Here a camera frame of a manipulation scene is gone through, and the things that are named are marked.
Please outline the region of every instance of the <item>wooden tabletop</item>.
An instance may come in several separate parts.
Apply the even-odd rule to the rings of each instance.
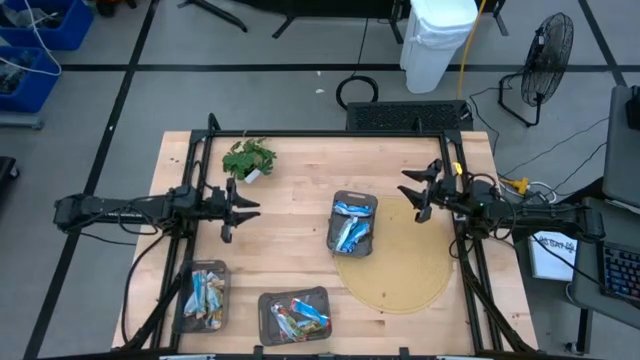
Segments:
[[[151,194],[163,194],[180,184],[188,149],[188,132],[164,135]],[[208,182],[224,187],[222,157],[239,139],[215,138]],[[486,133],[463,133],[469,171],[495,176]],[[267,146],[278,159],[272,175],[253,184],[238,182],[238,193],[261,204],[262,216],[233,230],[233,243],[220,239],[220,223],[200,223],[195,260],[223,260],[231,270],[229,322],[214,334],[183,335],[181,353],[252,353],[259,345],[257,302],[264,292],[324,286],[329,291],[333,333],[321,341],[265,347],[277,354],[472,354],[467,307],[459,263],[444,294],[430,307],[410,315],[380,313],[362,304],[344,287],[326,248],[333,195],[353,190],[379,197],[401,197],[398,185],[419,189],[401,175],[402,169],[424,169],[441,158],[438,140],[427,138],[272,138]],[[453,147],[450,154],[455,159]],[[434,207],[432,219],[454,238],[451,215]],[[153,237],[141,236],[136,256]],[[169,240],[163,240],[140,262],[133,275],[127,310],[131,336],[156,305]],[[484,242],[495,303],[520,336],[534,348],[537,342],[518,262],[512,248]],[[182,259],[184,243],[178,254]],[[485,348],[491,348],[486,314],[477,302]],[[162,345],[169,343],[175,304],[166,313]],[[114,346],[121,345],[116,331]]]

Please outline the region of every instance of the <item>blue storage crate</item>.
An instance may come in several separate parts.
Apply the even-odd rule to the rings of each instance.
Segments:
[[[6,0],[4,4],[16,11],[27,8],[24,0]],[[29,5],[32,9],[42,7],[65,11],[58,28],[38,28],[42,41],[50,50],[76,50],[80,47],[93,21],[91,10],[82,0],[29,0]],[[0,27],[0,36],[13,46],[42,46],[31,28]]]
[[[23,51],[33,54],[31,69],[51,73],[58,71],[56,65],[41,48],[0,46],[0,56],[7,60],[12,56],[19,57]],[[12,94],[0,94],[0,110],[29,113],[40,111],[57,80],[58,76],[25,72]]]

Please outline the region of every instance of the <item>fan stand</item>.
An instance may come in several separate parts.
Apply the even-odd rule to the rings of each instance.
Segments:
[[[498,105],[500,105],[503,109],[507,110],[507,112],[509,112],[509,114],[513,115],[516,119],[522,121],[527,127],[536,126],[540,122],[540,108],[542,107],[542,100],[544,99],[544,96],[542,94],[540,94],[540,93],[536,94],[536,103],[537,103],[536,104],[536,122],[534,122],[534,123],[531,123],[531,122],[527,121],[525,118],[520,116],[520,114],[518,114],[517,112],[511,110],[502,101],[503,94],[504,94],[504,81],[513,79],[514,77],[517,77],[517,76],[522,76],[522,73],[515,73],[515,74],[507,75],[507,76],[503,77],[502,79],[500,79],[500,89],[498,91]]]

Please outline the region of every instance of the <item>electric fan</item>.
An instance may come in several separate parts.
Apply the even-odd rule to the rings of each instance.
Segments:
[[[500,79],[498,104],[527,127],[540,122],[540,108],[555,93],[567,68],[573,46],[573,21],[563,13],[549,16],[542,22],[531,42],[522,70]],[[536,121],[531,123],[502,101],[504,82],[522,76],[522,100],[536,107]]]

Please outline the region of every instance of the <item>potted plant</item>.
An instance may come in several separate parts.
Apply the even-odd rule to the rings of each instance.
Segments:
[[[244,144],[242,141],[233,144],[222,158],[222,170],[248,184],[261,173],[271,174],[276,153],[263,147],[265,140],[266,138],[249,139]]]

